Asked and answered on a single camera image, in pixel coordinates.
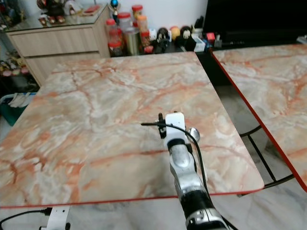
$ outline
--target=black television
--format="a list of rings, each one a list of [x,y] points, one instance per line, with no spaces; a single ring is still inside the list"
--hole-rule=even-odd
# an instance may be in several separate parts
[[[307,0],[208,0],[203,31],[223,42],[295,41],[307,34]]]

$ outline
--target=wooden cabinet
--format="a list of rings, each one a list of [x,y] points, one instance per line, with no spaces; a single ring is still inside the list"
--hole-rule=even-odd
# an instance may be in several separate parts
[[[110,57],[104,27],[108,18],[107,6],[102,6],[93,18],[68,16],[67,25],[56,27],[38,28],[38,16],[33,16],[7,34],[37,83],[42,85],[60,62]]]

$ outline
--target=wall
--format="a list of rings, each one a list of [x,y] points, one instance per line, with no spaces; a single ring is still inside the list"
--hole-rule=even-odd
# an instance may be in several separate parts
[[[120,12],[131,11],[134,4],[143,5],[143,14],[148,17],[151,28],[165,26],[183,26],[194,24],[201,15],[205,16],[208,0],[118,0],[121,4]],[[19,0],[26,16],[39,11],[36,0]],[[94,0],[79,0],[82,4],[93,4]]]

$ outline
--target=marble tabletop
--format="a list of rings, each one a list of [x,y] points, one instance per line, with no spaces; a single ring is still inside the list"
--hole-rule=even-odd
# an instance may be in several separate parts
[[[140,125],[173,111],[201,133],[211,194],[263,188],[197,56],[187,52],[58,65],[0,147],[0,206],[176,197],[158,130]]]
[[[307,46],[213,54],[307,191]]]

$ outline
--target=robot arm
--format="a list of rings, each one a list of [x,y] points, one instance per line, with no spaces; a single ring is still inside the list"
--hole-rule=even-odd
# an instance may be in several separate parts
[[[167,114],[165,120],[162,114],[159,114],[159,123],[142,125],[159,126],[160,136],[165,139],[170,154],[170,169],[175,178],[175,188],[186,217],[187,229],[229,230],[222,216],[214,208],[203,181],[196,173],[192,148],[185,133],[174,128],[185,130],[183,114]]]

